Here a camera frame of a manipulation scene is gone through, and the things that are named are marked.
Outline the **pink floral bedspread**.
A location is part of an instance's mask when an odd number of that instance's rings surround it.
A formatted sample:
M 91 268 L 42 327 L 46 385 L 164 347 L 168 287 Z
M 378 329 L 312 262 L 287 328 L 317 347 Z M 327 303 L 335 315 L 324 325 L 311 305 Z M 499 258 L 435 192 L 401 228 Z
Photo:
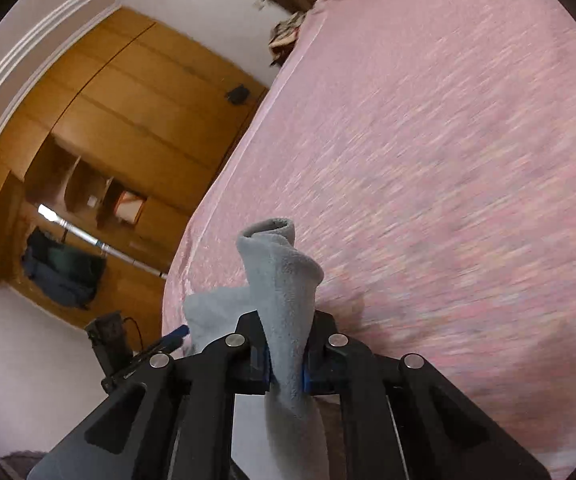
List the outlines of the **pink floral bedspread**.
M 167 330 L 276 217 L 340 330 L 576 476 L 576 0 L 318 0 L 186 226 Z

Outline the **dark hanging clothes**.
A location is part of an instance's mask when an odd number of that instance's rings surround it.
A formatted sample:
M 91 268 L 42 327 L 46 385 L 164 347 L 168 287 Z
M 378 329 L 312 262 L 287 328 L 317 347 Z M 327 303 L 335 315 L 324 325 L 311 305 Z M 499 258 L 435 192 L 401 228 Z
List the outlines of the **dark hanging clothes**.
M 87 310 L 95 299 L 106 259 L 58 242 L 35 228 L 21 257 L 23 274 L 65 308 Z

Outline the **grey fleece pants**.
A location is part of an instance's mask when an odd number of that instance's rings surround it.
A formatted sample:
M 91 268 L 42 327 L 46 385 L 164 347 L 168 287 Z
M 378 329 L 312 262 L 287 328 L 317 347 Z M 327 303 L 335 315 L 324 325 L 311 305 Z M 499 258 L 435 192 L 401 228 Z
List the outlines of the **grey fleece pants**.
M 270 390 L 235 401 L 234 461 L 251 479 L 326 479 L 322 416 L 302 379 L 315 293 L 324 272 L 294 248 L 289 219 L 253 224 L 238 235 L 236 245 L 246 286 L 198 292 L 184 302 L 193 352 L 233 332 L 238 318 L 251 311 L 260 316 L 270 347 Z

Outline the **metal wardrobe hanging rod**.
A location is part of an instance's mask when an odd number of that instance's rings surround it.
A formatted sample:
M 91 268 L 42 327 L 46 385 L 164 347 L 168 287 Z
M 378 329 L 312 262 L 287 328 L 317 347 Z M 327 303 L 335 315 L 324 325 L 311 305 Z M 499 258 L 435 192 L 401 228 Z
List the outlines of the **metal wardrobe hanging rod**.
M 125 254 L 124 252 L 120 252 L 119 249 L 108 245 L 99 238 L 94 237 L 92 234 L 87 233 L 86 231 L 75 226 L 73 223 L 62 218 L 59 214 L 53 211 L 53 209 L 50 209 L 44 204 L 38 205 L 38 213 L 48 222 L 52 222 L 53 224 L 60 226 L 61 229 L 64 229 L 67 233 L 70 233 L 86 244 L 99 249 L 103 255 L 118 258 L 125 263 L 130 264 L 131 266 L 135 266 L 136 268 L 142 269 L 149 274 L 158 276 L 158 278 L 161 278 L 162 280 L 166 280 L 168 278 L 168 274 L 166 272 L 159 271 L 153 266 L 148 266 L 147 263 L 143 263 L 140 260 Z

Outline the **black wardrobe door knob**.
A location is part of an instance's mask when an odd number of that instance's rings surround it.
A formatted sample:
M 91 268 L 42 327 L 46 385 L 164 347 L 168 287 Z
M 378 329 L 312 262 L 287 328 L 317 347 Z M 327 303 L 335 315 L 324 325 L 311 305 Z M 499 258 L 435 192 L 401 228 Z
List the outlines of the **black wardrobe door knob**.
M 244 85 L 240 84 L 236 88 L 226 92 L 226 100 L 233 106 L 239 106 L 247 102 L 250 96 L 250 90 Z

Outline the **box on wardrobe shelf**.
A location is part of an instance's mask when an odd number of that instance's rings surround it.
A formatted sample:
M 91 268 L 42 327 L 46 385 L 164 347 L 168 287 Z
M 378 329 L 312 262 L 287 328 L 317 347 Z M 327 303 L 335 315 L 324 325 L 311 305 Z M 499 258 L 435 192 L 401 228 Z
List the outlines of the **box on wardrobe shelf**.
M 113 206 L 113 214 L 120 221 L 135 226 L 142 214 L 146 200 L 137 194 L 122 191 Z

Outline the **wooden wardrobe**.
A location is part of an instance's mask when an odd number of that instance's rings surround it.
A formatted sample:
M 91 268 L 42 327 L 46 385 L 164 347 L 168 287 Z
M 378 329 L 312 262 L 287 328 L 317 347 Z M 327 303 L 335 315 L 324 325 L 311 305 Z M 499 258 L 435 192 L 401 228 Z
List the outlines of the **wooden wardrobe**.
M 244 84 L 245 104 L 226 92 Z M 169 272 L 190 217 L 248 128 L 266 88 L 199 42 L 121 8 L 49 67 L 0 134 L 0 283 L 74 326 L 120 311 L 134 346 L 162 330 L 164 280 L 113 256 L 87 310 L 61 307 L 22 272 L 38 205 L 125 254 Z M 146 200 L 135 226 L 113 206 L 122 191 Z

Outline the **clothes pile on nightstand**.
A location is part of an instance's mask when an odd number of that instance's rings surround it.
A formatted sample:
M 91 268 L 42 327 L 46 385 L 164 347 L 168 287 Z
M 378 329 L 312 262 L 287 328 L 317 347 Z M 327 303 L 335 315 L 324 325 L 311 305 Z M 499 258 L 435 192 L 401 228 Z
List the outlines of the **clothes pile on nightstand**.
M 294 50 L 305 18 L 305 12 L 297 12 L 285 21 L 279 22 L 272 29 L 270 41 L 268 42 L 268 50 L 272 58 L 271 66 L 284 65 L 286 59 Z

